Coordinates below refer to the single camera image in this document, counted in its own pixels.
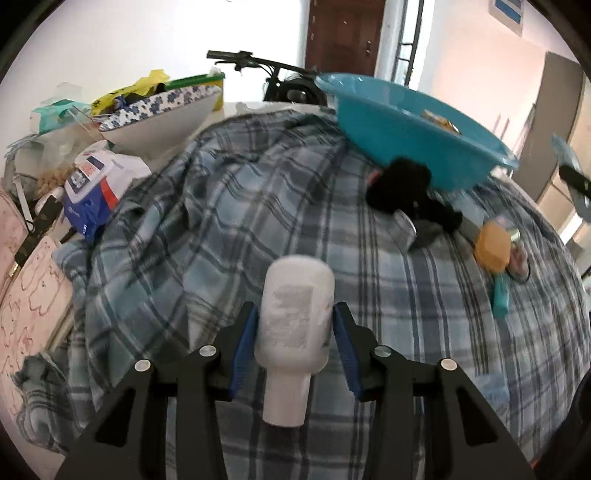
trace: bicycle handlebar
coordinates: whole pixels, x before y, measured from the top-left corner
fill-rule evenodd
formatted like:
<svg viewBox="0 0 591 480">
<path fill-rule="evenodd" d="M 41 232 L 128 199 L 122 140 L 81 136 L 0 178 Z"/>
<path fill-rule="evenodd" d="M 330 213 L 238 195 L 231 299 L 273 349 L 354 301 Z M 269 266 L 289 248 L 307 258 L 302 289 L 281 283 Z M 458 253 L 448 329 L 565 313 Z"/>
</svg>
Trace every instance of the bicycle handlebar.
<svg viewBox="0 0 591 480">
<path fill-rule="evenodd" d="M 277 69 L 290 70 L 292 72 L 301 73 L 304 75 L 318 74 L 318 72 L 315 72 L 314 70 L 302 69 L 300 67 L 287 65 L 285 63 L 280 63 L 272 60 L 257 59 L 253 57 L 252 53 L 249 51 L 239 51 L 238 53 L 233 53 L 230 51 L 209 50 L 207 52 L 207 58 L 229 61 L 232 63 L 240 64 L 245 67 L 258 67 L 259 65 L 266 65 Z"/>
</svg>

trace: small bottle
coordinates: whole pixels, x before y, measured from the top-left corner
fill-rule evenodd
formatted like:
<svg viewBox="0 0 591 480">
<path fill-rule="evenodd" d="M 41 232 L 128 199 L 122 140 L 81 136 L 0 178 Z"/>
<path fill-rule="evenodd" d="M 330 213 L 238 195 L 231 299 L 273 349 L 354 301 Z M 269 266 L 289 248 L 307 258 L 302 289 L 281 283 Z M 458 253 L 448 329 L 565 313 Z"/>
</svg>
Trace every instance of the small bottle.
<svg viewBox="0 0 591 480">
<path fill-rule="evenodd" d="M 492 315 L 497 320 L 502 320 L 509 315 L 509 306 L 511 300 L 509 289 L 503 274 L 495 275 L 495 281 L 492 292 Z"/>
<path fill-rule="evenodd" d="M 335 276 L 320 260 L 293 255 L 265 278 L 255 358 L 267 369 L 262 418 L 280 427 L 304 424 L 310 378 L 328 363 Z"/>
</svg>

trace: blue plaid fabric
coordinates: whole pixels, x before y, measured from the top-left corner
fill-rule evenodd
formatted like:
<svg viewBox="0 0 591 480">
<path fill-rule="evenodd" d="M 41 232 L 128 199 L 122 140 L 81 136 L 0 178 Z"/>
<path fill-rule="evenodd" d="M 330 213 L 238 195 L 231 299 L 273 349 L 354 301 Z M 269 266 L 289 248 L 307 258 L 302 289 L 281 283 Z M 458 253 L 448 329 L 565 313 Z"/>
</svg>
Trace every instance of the blue plaid fabric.
<svg viewBox="0 0 591 480">
<path fill-rule="evenodd" d="M 58 352 L 28 358 L 15 376 L 23 435 L 66 452 L 136 360 L 163 364 L 210 342 L 244 301 L 260 304 L 273 260 L 303 254 L 332 268 L 336 301 L 379 342 L 416 361 L 454 358 L 474 379 L 501 377 L 507 401 L 495 408 L 527 459 L 538 458 L 591 359 L 569 253 L 511 186 L 490 179 L 469 190 L 489 216 L 504 212 L 519 227 L 531 259 L 529 282 L 508 283 L 510 313 L 496 320 L 492 279 L 459 234 L 399 252 L 391 218 L 365 202 L 374 168 L 330 115 L 246 116 L 202 133 L 125 195 L 97 245 L 55 253 L 74 286 L 75 327 Z M 302 428 L 266 425 L 263 392 L 264 372 L 253 365 L 238 398 L 217 405 L 231 480 L 361 478 L 373 405 L 354 401 L 334 342 Z M 420 478 L 419 403 L 416 416 Z"/>
</svg>

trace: white bowl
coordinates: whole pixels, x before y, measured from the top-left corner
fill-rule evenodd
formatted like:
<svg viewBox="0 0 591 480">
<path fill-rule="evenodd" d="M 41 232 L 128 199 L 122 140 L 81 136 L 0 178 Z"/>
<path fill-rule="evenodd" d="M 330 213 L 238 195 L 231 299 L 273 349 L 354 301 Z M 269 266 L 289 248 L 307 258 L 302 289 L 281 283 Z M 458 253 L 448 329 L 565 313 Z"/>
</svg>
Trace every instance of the white bowl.
<svg viewBox="0 0 591 480">
<path fill-rule="evenodd" d="M 212 112 L 220 87 L 192 86 L 152 95 L 119 110 L 99 131 L 128 155 L 158 158 L 182 145 Z"/>
</svg>

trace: teal plastic basin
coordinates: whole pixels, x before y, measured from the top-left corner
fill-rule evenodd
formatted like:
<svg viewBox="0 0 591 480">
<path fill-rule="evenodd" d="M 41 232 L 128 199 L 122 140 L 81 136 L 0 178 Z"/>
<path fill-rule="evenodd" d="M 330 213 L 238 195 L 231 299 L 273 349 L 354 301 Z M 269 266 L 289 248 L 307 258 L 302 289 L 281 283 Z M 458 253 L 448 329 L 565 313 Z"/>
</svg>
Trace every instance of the teal plastic basin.
<svg viewBox="0 0 591 480">
<path fill-rule="evenodd" d="M 426 165 L 436 189 L 468 189 L 495 166 L 519 166 L 514 153 L 481 124 L 424 93 L 347 73 L 320 75 L 316 85 L 335 97 L 338 123 L 361 150 L 383 166 L 401 155 Z M 461 135 L 422 118 L 425 110 L 451 121 Z"/>
</svg>

